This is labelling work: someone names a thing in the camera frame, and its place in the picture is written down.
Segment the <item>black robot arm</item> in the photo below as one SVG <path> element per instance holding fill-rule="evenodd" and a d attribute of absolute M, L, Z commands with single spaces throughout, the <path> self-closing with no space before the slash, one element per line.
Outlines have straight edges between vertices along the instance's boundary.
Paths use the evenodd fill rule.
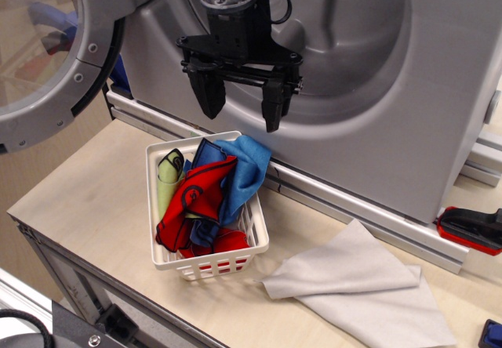
<path fill-rule="evenodd" d="M 199 1 L 207 12 L 209 33 L 183 36 L 176 44 L 203 113 L 208 118 L 220 113 L 226 103 L 225 82 L 257 86 L 266 130 L 278 130 L 292 95 L 302 88 L 302 56 L 271 37 L 273 26 L 287 21 L 292 8 L 273 20 L 270 0 Z"/>

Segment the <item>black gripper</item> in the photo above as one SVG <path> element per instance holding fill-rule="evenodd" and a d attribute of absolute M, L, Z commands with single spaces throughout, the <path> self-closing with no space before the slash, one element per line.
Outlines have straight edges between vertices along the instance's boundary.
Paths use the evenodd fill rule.
<path fill-rule="evenodd" d="M 224 81 L 262 87 L 267 132 L 278 130 L 292 94 L 303 88 L 300 54 L 271 37 L 270 14 L 254 5 L 240 13 L 208 13 L 209 33 L 182 36 L 181 65 L 202 112 L 214 119 L 226 103 Z"/>

